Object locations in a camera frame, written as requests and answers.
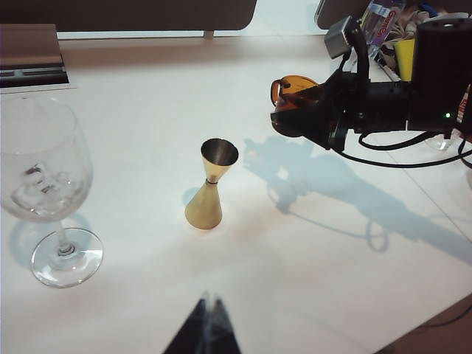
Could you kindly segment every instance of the glass stem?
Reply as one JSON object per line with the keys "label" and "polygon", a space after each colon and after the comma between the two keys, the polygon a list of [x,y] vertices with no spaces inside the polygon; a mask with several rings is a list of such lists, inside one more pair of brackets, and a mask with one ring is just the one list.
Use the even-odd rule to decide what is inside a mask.
{"label": "glass stem", "polygon": [[75,247],[72,243],[67,240],[66,233],[64,232],[64,228],[62,227],[62,223],[56,223],[56,235],[58,236],[59,247],[58,247],[58,255],[60,256],[68,256],[75,251]]}

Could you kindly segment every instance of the gold jigger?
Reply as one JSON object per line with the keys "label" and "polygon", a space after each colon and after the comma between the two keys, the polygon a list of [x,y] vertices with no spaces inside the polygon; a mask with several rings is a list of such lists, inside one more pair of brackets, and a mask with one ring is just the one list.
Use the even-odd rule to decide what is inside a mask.
{"label": "gold jigger", "polygon": [[199,229],[212,229],[221,222],[218,181],[237,161],[237,148],[224,139],[206,140],[201,146],[206,180],[185,208],[188,222]]}

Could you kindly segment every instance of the yellow object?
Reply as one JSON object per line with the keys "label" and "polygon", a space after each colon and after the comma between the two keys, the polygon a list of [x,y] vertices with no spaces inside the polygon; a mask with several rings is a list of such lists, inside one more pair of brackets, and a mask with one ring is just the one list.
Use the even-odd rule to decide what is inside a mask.
{"label": "yellow object", "polygon": [[218,181],[237,161],[237,148],[224,139],[206,140],[201,146],[206,180],[185,208],[187,221],[199,229],[212,229],[221,222]]}
{"label": "yellow object", "polygon": [[406,39],[395,44],[397,65],[402,81],[412,80],[414,39]]}

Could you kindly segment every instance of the tan fabric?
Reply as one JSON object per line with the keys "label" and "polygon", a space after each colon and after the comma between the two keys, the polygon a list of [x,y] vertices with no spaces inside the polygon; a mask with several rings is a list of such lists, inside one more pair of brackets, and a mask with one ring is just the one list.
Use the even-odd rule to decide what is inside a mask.
{"label": "tan fabric", "polygon": [[394,24],[381,48],[381,55],[390,68],[395,69],[397,67],[395,43],[403,39],[414,38],[418,24],[422,24],[427,19],[429,19],[429,14],[426,11],[419,11],[416,6],[411,6],[402,11],[400,18]]}

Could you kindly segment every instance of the white surface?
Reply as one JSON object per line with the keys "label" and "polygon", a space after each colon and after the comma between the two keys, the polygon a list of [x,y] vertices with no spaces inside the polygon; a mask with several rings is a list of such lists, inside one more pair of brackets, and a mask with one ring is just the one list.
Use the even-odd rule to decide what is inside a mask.
{"label": "white surface", "polygon": [[[466,208],[470,187],[427,181],[434,168],[415,183],[272,129],[272,80],[329,76],[322,37],[60,45],[77,88],[39,95],[82,125],[94,183],[66,225],[97,233],[104,262],[82,285],[47,288],[27,261],[50,227],[3,212],[4,354],[161,353],[204,291],[223,297],[243,353],[373,353],[472,291],[472,244],[452,203],[428,194],[463,192]],[[220,182],[223,220],[204,232],[184,206],[216,136],[240,160]],[[352,135],[347,150],[392,161]]]}

